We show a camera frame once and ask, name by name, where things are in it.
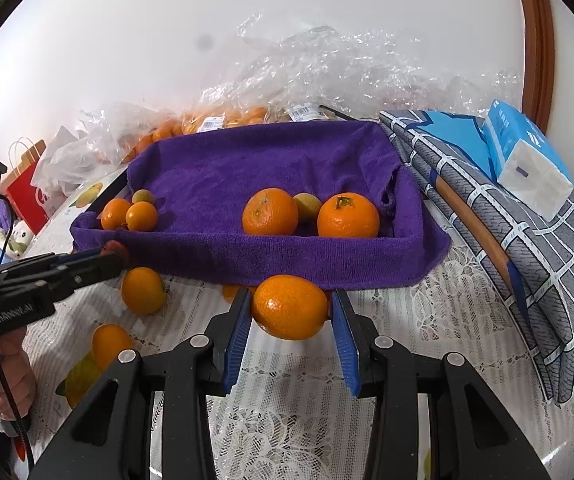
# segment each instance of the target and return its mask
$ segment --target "tablecloth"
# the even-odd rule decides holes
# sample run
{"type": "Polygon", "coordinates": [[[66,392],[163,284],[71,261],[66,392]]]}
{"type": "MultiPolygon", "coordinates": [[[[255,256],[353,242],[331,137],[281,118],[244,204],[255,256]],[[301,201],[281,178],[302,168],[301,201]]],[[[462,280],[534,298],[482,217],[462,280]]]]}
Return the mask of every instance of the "tablecloth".
{"type": "MultiPolygon", "coordinates": [[[[445,260],[417,285],[351,292],[356,311],[413,352],[435,357],[462,352],[517,421],[552,478],[571,479],[574,397],[562,407],[543,402],[528,351],[491,280],[440,211],[427,206],[453,240],[445,260]]],[[[28,255],[68,251],[70,238],[53,225],[36,237],[28,255]]],[[[56,307],[54,316],[30,327],[24,346],[38,378],[30,431],[37,457],[70,412],[55,389],[88,352],[98,324],[120,323],[138,350],[151,354],[202,332],[211,316],[229,307],[218,285],[172,276],[165,283],[169,308],[145,322],[126,310],[119,280],[113,280],[78,291],[56,307]]],[[[426,402],[419,406],[422,459],[429,430],[426,402]]],[[[329,323],[304,342],[272,338],[253,324],[237,385],[225,398],[209,397],[208,408],[221,479],[362,478],[367,448],[359,443],[368,442],[373,401],[350,396],[329,323]]],[[[162,411],[158,396],[151,478],[160,478],[162,411]]]]}

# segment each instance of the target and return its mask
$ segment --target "tissue pack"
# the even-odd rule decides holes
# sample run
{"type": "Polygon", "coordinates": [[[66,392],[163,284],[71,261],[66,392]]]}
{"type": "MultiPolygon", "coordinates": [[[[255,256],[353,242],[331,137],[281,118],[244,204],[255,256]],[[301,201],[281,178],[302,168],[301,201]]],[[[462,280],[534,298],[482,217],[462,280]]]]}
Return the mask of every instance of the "tissue pack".
{"type": "Polygon", "coordinates": [[[483,134],[498,183],[548,222],[573,190],[570,174],[541,131],[512,106],[494,100],[483,134]]]}

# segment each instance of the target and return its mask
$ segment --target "gray checkered fabric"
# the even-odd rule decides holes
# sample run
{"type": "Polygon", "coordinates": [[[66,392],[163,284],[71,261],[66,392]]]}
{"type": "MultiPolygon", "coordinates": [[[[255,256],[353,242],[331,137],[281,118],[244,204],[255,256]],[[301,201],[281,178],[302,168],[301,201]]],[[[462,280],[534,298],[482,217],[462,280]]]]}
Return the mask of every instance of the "gray checkered fabric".
{"type": "MultiPolygon", "coordinates": [[[[482,119],[472,118],[480,128],[482,119]]],[[[574,394],[574,192],[546,222],[472,165],[462,152],[421,127],[421,111],[381,112],[392,145],[432,200],[469,244],[511,312],[530,350],[547,400],[574,394]],[[434,189],[439,174],[487,226],[510,258],[509,290],[476,238],[434,189]]]]}

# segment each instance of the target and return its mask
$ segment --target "brown wood trim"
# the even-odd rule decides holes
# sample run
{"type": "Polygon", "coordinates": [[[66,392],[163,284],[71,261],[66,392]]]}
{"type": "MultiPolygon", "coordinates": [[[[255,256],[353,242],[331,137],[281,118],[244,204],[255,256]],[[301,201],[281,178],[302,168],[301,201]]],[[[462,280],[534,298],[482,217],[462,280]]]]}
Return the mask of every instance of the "brown wood trim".
{"type": "Polygon", "coordinates": [[[487,256],[490,258],[492,264],[494,264],[494,267],[496,267],[501,278],[503,278],[507,288],[512,290],[512,283],[509,279],[509,271],[507,270],[509,256],[507,256],[505,250],[500,246],[496,238],[494,238],[494,235],[491,234],[487,226],[480,221],[480,218],[476,216],[472,208],[443,180],[443,177],[440,175],[436,177],[434,187],[487,253],[487,256]]]}
{"type": "Polygon", "coordinates": [[[550,0],[522,0],[525,17],[523,113],[545,134],[555,73],[554,20],[550,0]]]}

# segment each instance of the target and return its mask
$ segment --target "human hand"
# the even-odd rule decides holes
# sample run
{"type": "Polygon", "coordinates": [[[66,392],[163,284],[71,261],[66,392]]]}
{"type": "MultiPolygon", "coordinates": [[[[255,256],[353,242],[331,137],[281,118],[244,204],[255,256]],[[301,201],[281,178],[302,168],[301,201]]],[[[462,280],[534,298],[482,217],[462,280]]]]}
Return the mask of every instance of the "human hand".
{"type": "MultiPolygon", "coordinates": [[[[20,416],[29,412],[36,395],[36,377],[33,374],[27,353],[22,349],[22,341],[27,328],[19,328],[0,336],[0,364],[16,401],[20,416]]],[[[14,420],[14,414],[0,383],[0,418],[14,420]]]]}

